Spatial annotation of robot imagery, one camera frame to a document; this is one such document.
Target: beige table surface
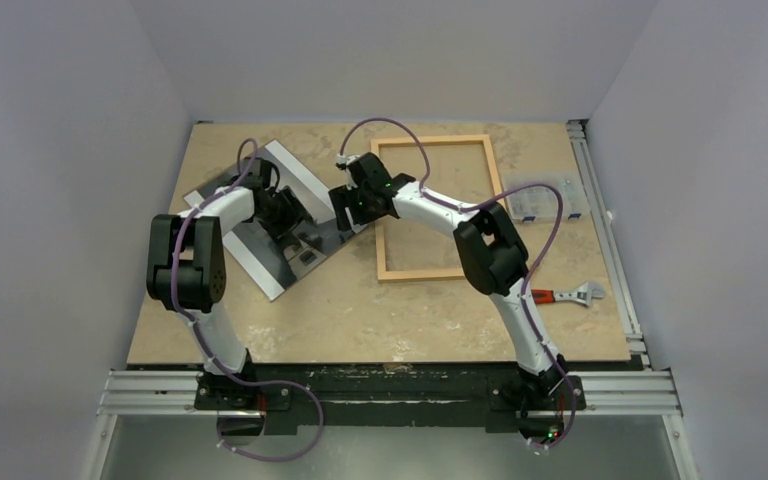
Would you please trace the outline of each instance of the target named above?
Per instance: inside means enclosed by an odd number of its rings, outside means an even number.
[[[254,137],[279,140],[329,188],[345,183],[334,156],[352,124],[248,124],[193,128],[170,212],[187,208],[183,196],[234,162],[239,143]],[[408,124],[418,135],[490,135],[499,173],[574,170],[575,157],[562,124]],[[349,142],[347,153],[369,150],[374,137],[402,137],[396,127],[367,125]],[[433,147],[428,186],[441,193],[479,200],[489,193],[480,148],[474,157],[459,147]],[[392,174],[420,177],[415,150],[382,151]],[[389,221],[389,268],[456,266],[442,237],[415,224]],[[519,226],[530,259],[537,256],[551,225]],[[414,237],[427,239],[417,242]],[[391,362],[513,360],[510,339],[498,312],[466,280],[379,284],[375,232],[370,227],[274,302],[226,251],[224,302],[234,329],[257,362]],[[574,304],[539,307],[552,339],[567,360],[627,360],[628,345],[616,300],[590,216],[562,224],[554,246],[533,277],[534,288],[572,288],[599,281],[608,296],[589,308]],[[160,302],[146,295],[128,362],[191,363],[201,357],[189,330]]]

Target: transparent organizer box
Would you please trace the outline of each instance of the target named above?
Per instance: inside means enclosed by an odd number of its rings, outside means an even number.
[[[517,172],[502,176],[505,190],[533,182],[552,185],[564,199],[564,219],[573,220],[590,214],[590,204],[581,178],[575,170],[563,172]],[[506,199],[511,218],[521,222],[541,222],[555,219],[558,205],[555,195],[547,188],[527,188]]]

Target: gray wall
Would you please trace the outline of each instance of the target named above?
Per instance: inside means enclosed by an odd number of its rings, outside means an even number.
[[[768,1],[660,0],[588,132],[703,476],[768,478]]]
[[[655,0],[133,0],[213,120],[586,118]]]
[[[77,475],[189,128],[126,1],[0,1],[0,478]]]

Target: adjustable wrench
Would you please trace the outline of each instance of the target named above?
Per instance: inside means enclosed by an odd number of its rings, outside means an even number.
[[[554,290],[532,290],[534,303],[575,302],[589,307],[594,298],[605,298],[605,289],[598,282],[584,282],[575,290],[556,292]]]

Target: wooden frame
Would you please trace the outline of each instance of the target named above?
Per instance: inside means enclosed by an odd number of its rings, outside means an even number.
[[[496,167],[496,157],[493,155],[493,145],[490,135],[446,135],[440,137],[419,137],[423,146],[439,145],[482,145],[487,160],[487,170],[490,173],[490,184],[493,195],[502,193],[502,182],[499,181],[499,170]],[[403,138],[373,138],[370,150],[381,157],[382,147],[410,147],[416,143],[410,137]],[[387,248],[384,240],[384,224],[375,222],[375,256],[378,264],[378,282],[415,282],[425,280],[456,280],[464,278],[461,268],[437,268],[425,270],[387,270]]]

